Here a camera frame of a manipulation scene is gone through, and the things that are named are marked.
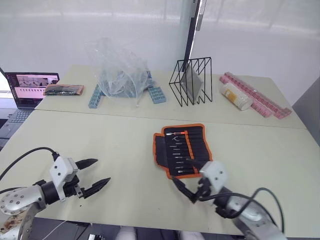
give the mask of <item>clear plastic bag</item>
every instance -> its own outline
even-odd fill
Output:
[[[154,86],[146,61],[109,38],[89,42],[86,48],[99,68],[96,79],[106,96],[131,98],[138,105],[143,91]]]

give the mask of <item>cable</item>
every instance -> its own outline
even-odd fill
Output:
[[[52,234],[58,227],[60,227],[62,224],[64,224],[66,221],[61,222],[58,226],[56,226],[51,232],[49,232],[49,234],[47,236],[45,236],[44,238],[42,238],[42,240],[45,240],[47,237],[50,236],[50,234]]]
[[[88,224],[83,230],[82,230],[82,232],[80,233],[80,235],[76,238],[76,240],[79,240],[79,238],[82,236],[82,234],[85,232],[85,230],[87,230],[87,228],[90,226],[90,224]]]
[[[268,188],[266,187],[259,187],[258,189],[256,189],[254,191],[254,193],[252,194],[252,196],[250,197],[251,199],[254,199],[256,197],[256,195],[261,192],[261,191],[266,191],[268,192],[275,200],[276,204],[277,204],[277,207],[278,207],[278,210],[280,212],[280,216],[281,216],[281,231],[283,233],[285,233],[285,219],[284,219],[284,214],[283,214],[283,211],[282,211],[282,208],[281,208],[281,205],[280,205],[280,202],[279,200],[277,199],[276,195]],[[247,208],[247,206],[252,202],[252,200],[248,200],[243,206],[242,208],[237,212],[235,213],[234,215],[232,215],[231,219],[234,219],[234,218],[237,218],[238,216],[240,216],[240,214]]]
[[[14,160],[4,171],[3,173],[0,175],[0,181],[2,180],[2,178],[5,176],[5,174],[17,163],[19,162],[21,159],[23,159],[25,156],[35,152],[35,151],[38,151],[38,150],[48,150],[52,153],[52,156],[53,156],[53,159],[54,161],[57,159],[57,157],[59,156],[59,154],[55,151],[53,151],[51,148],[49,147],[45,147],[45,146],[42,146],[42,147],[37,147],[37,148],[34,148],[30,151],[27,151],[25,154],[21,155],[20,157],[18,157],[16,160]]]
[[[15,190],[15,189],[20,189],[20,188],[22,188],[22,187],[20,186],[20,187],[7,188],[7,189],[5,189],[5,190],[1,190],[1,191],[0,191],[0,194],[6,193],[6,192],[9,192],[9,191],[13,191],[13,190]]]
[[[254,200],[253,198],[251,198],[251,197],[249,197],[247,195],[243,195],[243,194],[235,193],[235,192],[226,192],[226,193],[218,193],[218,194],[211,195],[211,196],[200,197],[198,200],[200,202],[205,202],[205,201],[209,201],[209,200],[213,200],[213,199],[224,198],[224,197],[232,197],[232,196],[248,199],[250,202],[253,202],[253,203],[257,204],[268,215],[268,217],[270,218],[271,222],[274,225],[277,226],[274,218],[271,216],[271,214],[268,212],[268,210],[264,206],[262,206],[261,203],[259,203],[258,201]]]
[[[77,234],[78,234],[79,228],[80,228],[80,226],[78,226],[78,228],[76,229],[76,232],[75,232],[75,235],[74,235],[74,237],[73,237],[73,240],[75,240],[75,238],[76,238],[76,236],[77,236]]]

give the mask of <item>wire magazine holder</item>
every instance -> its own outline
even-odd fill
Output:
[[[178,60],[169,86],[181,107],[213,101],[211,57]]]

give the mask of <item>white table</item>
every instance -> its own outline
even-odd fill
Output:
[[[47,146],[75,161],[98,158],[78,174],[81,186],[111,177],[88,199],[70,197],[38,216],[69,221],[239,234],[209,203],[192,204],[153,160],[153,134],[193,121],[35,110],[0,152],[0,171],[30,149]],[[320,150],[306,129],[205,122],[214,160],[225,164],[226,187],[250,195],[270,188],[284,211],[287,237],[320,237]],[[16,164],[0,189],[50,180],[51,154],[38,151]],[[196,189],[197,179],[185,180]],[[273,199],[257,198],[277,223]]]
[[[154,71],[151,72],[151,75],[153,79],[157,80],[159,86],[161,86],[167,102],[153,104],[148,91],[146,91],[139,102],[139,107],[133,104],[132,99],[116,98],[115,101],[105,96],[101,98],[97,109],[90,109],[88,103],[97,84],[95,73],[94,68],[90,66],[73,65],[59,83],[84,85],[83,94],[73,97],[46,96],[36,109],[207,123],[245,124],[297,129],[306,128],[272,79],[267,77],[241,76],[244,81],[257,88],[280,106],[283,108],[287,107],[293,111],[283,119],[277,119],[275,116],[264,118],[252,108],[245,111],[238,110],[219,93],[219,87],[222,85],[219,81],[220,75],[214,74],[212,75],[212,82],[215,86],[215,102],[196,105],[190,104],[189,106],[181,107],[169,87],[172,72]]]

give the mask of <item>white wall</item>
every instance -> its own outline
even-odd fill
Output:
[[[90,64],[85,43],[107,37],[151,70],[184,57],[191,1],[1,0],[0,66],[5,72],[58,72]]]
[[[184,57],[191,0],[1,0],[0,67],[58,72],[90,64],[85,43],[114,39],[151,70]],[[207,0],[193,57],[214,73],[271,77],[293,104],[319,77],[320,0]]]
[[[10,87],[7,82],[7,79],[5,78],[5,76],[3,76],[1,72],[0,72],[0,91],[10,91]]]
[[[270,77],[293,105],[320,76],[320,0],[207,0],[191,56]]]

